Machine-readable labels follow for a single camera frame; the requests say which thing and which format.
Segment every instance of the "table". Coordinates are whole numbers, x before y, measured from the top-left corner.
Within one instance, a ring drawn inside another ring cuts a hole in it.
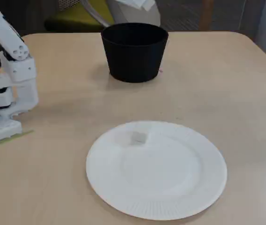
[[[0,145],[0,225],[265,225],[266,55],[231,32],[170,33],[159,76],[114,80],[99,34],[24,38],[38,68],[39,105],[17,117],[34,132]],[[164,120],[222,152],[228,183],[206,211],[182,220],[133,218],[91,189],[85,158],[116,125]]]

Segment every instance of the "white paper plate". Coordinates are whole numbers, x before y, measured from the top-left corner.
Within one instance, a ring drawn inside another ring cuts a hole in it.
[[[227,181],[226,163],[207,138],[158,121],[131,122],[103,134],[89,151],[86,173],[110,206],[152,220],[205,210]]]

